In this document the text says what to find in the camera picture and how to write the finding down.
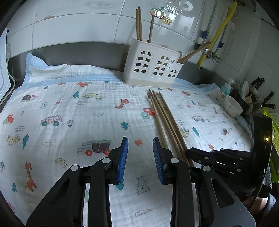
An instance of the yellow gas pipe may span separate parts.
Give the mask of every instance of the yellow gas pipe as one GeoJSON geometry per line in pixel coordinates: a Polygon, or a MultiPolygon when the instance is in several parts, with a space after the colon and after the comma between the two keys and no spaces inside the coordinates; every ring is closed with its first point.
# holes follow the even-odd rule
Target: yellow gas pipe
{"type": "MultiPolygon", "coordinates": [[[[232,9],[230,11],[230,13],[227,15],[226,19],[224,20],[224,22],[219,26],[215,36],[213,37],[213,39],[211,40],[211,45],[208,47],[208,49],[211,49],[211,47],[214,45],[214,43],[216,42],[216,40],[218,39],[218,36],[220,35],[221,31],[224,29],[225,25],[229,22],[229,20],[232,18],[232,16],[234,15],[234,12],[236,10],[237,7],[237,2],[234,2],[232,5],[232,9]]],[[[198,61],[198,66],[199,69],[201,68],[201,65],[203,64],[203,61],[205,60],[206,55],[202,55],[198,61]]]]}

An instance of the orange giraffe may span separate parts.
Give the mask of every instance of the orange giraffe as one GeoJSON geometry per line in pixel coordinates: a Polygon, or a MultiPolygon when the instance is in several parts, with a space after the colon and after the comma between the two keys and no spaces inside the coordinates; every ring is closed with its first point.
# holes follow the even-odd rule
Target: orange giraffe
{"type": "Polygon", "coordinates": [[[33,188],[32,187],[35,187],[37,188],[37,185],[35,185],[35,183],[33,182],[33,179],[30,175],[30,169],[32,169],[31,167],[31,163],[30,162],[25,162],[25,168],[27,169],[27,175],[28,175],[28,178],[29,180],[27,181],[27,185],[25,186],[25,188],[29,188],[31,192],[33,192],[33,188]]]}
{"type": "Polygon", "coordinates": [[[125,99],[125,100],[121,99],[121,104],[119,106],[116,106],[115,108],[122,109],[124,104],[127,104],[127,103],[129,103],[128,99],[125,99]]]}

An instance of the wooden chopstick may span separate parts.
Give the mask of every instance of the wooden chopstick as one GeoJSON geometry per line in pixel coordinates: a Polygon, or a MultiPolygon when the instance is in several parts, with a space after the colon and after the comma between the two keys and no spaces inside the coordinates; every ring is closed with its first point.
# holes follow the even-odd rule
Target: wooden chopstick
{"type": "MultiPolygon", "coordinates": [[[[178,139],[180,140],[180,142],[181,142],[181,144],[182,144],[182,146],[183,146],[183,153],[182,153],[182,156],[185,156],[184,158],[187,158],[186,155],[185,155],[185,151],[188,150],[188,148],[187,148],[187,146],[186,146],[186,144],[185,144],[185,141],[184,141],[184,139],[183,139],[183,137],[182,137],[182,135],[181,135],[181,133],[180,133],[180,130],[179,130],[179,128],[178,128],[178,126],[177,126],[177,123],[176,123],[176,121],[175,121],[175,119],[174,119],[174,117],[173,117],[173,115],[172,115],[172,113],[171,113],[171,111],[170,111],[170,108],[168,107],[168,105],[167,105],[167,103],[166,103],[164,97],[162,96],[161,92],[159,92],[159,95],[160,95],[160,98],[161,98],[162,101],[163,101],[163,104],[164,104],[164,106],[165,106],[165,108],[166,108],[166,110],[167,110],[167,113],[169,114],[169,116],[170,116],[170,118],[171,118],[171,120],[172,120],[172,125],[174,125],[174,127],[175,127],[175,129],[176,129],[176,135],[178,136],[178,139]]],[[[190,163],[191,166],[194,166],[194,165],[193,165],[193,161],[192,161],[191,159],[188,159],[188,158],[187,158],[187,160],[188,160],[188,162],[190,163]]]]}
{"type": "Polygon", "coordinates": [[[152,37],[152,31],[153,31],[153,24],[154,24],[154,15],[152,15],[151,18],[151,24],[150,24],[150,30],[149,30],[149,38],[147,40],[147,42],[151,43],[151,37],[152,37]]]}
{"type": "Polygon", "coordinates": [[[182,157],[182,159],[189,165],[188,160],[185,159],[185,158],[183,158],[183,155],[182,155],[182,153],[183,153],[182,144],[181,144],[180,140],[177,138],[177,135],[176,135],[176,132],[175,132],[175,130],[174,130],[174,127],[173,127],[173,125],[171,124],[171,121],[170,121],[170,119],[169,119],[169,117],[168,117],[168,115],[167,115],[165,109],[163,108],[162,104],[160,103],[159,99],[157,98],[157,95],[155,94],[155,92],[154,92],[154,91],[152,91],[152,92],[153,92],[153,94],[154,94],[154,96],[155,96],[155,99],[156,99],[158,105],[159,105],[159,108],[161,109],[160,112],[163,114],[164,118],[166,119],[165,124],[166,124],[167,127],[170,128],[171,137],[173,137],[174,143],[177,144],[177,146],[178,146],[178,147],[177,147],[177,148],[178,148],[178,150],[177,150],[178,153],[180,154],[180,156],[182,157]]]}
{"type": "Polygon", "coordinates": [[[181,58],[180,60],[177,61],[177,63],[183,64],[185,61],[187,61],[189,58],[193,57],[195,54],[200,52],[201,50],[209,47],[211,45],[211,42],[207,42],[203,45],[200,46],[200,48],[194,50],[192,53],[186,55],[185,57],[181,58]]]}
{"type": "Polygon", "coordinates": [[[167,140],[166,140],[166,137],[165,137],[165,134],[164,134],[164,130],[163,130],[163,127],[162,127],[161,122],[160,122],[159,114],[158,114],[157,108],[155,106],[152,95],[150,95],[150,99],[151,99],[151,103],[152,103],[152,106],[153,106],[153,109],[154,109],[154,112],[155,112],[155,119],[156,119],[156,122],[157,122],[157,125],[158,125],[159,133],[160,133],[160,136],[161,136],[161,139],[162,139],[162,147],[168,149],[169,146],[168,146],[168,143],[167,143],[167,140]]]}
{"type": "Polygon", "coordinates": [[[149,92],[150,92],[150,95],[151,95],[151,97],[152,97],[152,99],[153,99],[155,105],[156,105],[157,110],[158,110],[159,113],[160,113],[160,116],[161,116],[161,118],[162,118],[162,120],[163,120],[165,126],[167,127],[167,131],[168,131],[168,133],[169,133],[169,135],[170,135],[170,137],[171,137],[171,139],[172,139],[172,141],[173,141],[173,143],[174,143],[175,151],[176,151],[178,157],[179,157],[180,159],[182,159],[182,155],[181,155],[181,153],[179,152],[180,149],[179,149],[179,147],[178,147],[178,144],[177,144],[177,142],[176,142],[176,139],[175,139],[175,137],[174,137],[174,135],[173,135],[173,133],[172,133],[172,130],[171,130],[171,128],[170,128],[170,126],[169,126],[169,124],[168,124],[168,122],[167,122],[167,120],[166,120],[166,118],[165,118],[163,112],[162,112],[162,109],[161,109],[160,106],[159,106],[158,100],[154,97],[154,95],[153,95],[153,93],[151,92],[151,90],[149,90],[149,92]]]}
{"type": "Polygon", "coordinates": [[[142,25],[141,25],[141,9],[140,6],[138,6],[138,10],[139,10],[139,39],[140,41],[142,41],[142,25]]]}
{"type": "Polygon", "coordinates": [[[136,9],[136,32],[137,32],[137,40],[140,39],[140,13],[139,10],[136,9]]]}

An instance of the red wheel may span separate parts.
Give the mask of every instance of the red wheel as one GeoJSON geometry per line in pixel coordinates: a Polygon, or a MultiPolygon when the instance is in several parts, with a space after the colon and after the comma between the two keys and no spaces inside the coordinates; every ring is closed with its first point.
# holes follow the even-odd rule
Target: red wheel
{"type": "Polygon", "coordinates": [[[106,149],[106,150],[104,151],[104,154],[105,154],[105,155],[109,155],[109,152],[110,152],[110,150],[109,150],[109,149],[106,149]]]}
{"type": "Polygon", "coordinates": [[[85,152],[85,154],[86,154],[87,156],[91,156],[91,155],[93,154],[93,152],[92,152],[92,150],[87,150],[87,151],[85,152]]]}

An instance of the cloud print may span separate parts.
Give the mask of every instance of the cloud print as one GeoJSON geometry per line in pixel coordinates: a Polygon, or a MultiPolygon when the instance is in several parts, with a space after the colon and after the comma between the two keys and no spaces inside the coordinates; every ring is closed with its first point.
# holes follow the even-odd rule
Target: cloud print
{"type": "Polygon", "coordinates": [[[151,211],[150,209],[139,210],[139,212],[135,213],[135,216],[138,217],[138,216],[140,216],[140,215],[147,214],[147,213],[149,213],[150,211],[151,211]]]}
{"type": "Polygon", "coordinates": [[[104,115],[104,113],[93,113],[93,116],[103,116],[104,115]]]}
{"type": "Polygon", "coordinates": [[[50,146],[53,145],[53,142],[50,142],[50,143],[48,143],[48,142],[43,142],[43,145],[45,145],[45,146],[47,146],[47,147],[50,147],[50,146]]]}

